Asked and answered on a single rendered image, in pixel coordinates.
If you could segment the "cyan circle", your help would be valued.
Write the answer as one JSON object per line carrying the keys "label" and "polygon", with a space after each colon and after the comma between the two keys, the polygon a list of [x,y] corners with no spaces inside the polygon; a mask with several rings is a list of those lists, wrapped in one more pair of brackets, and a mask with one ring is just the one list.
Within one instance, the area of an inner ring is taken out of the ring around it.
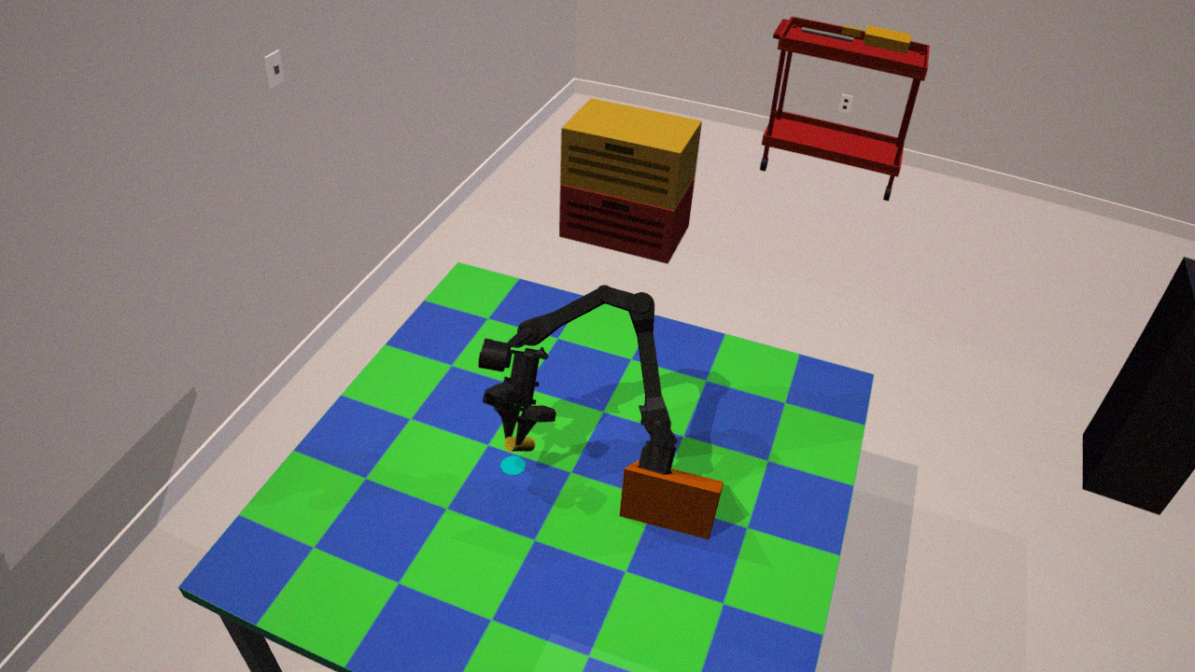
{"label": "cyan circle", "polygon": [[521,456],[505,456],[500,468],[505,475],[521,475],[523,469],[526,469],[526,462]]}

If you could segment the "yellow tall cylinder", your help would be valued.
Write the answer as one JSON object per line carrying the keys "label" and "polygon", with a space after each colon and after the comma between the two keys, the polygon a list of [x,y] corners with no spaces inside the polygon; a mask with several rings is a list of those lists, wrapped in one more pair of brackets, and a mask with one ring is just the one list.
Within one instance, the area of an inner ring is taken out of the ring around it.
{"label": "yellow tall cylinder", "polygon": [[516,436],[508,436],[505,439],[505,450],[509,452],[532,451],[534,447],[535,440],[532,436],[525,436],[521,445],[516,445]]}

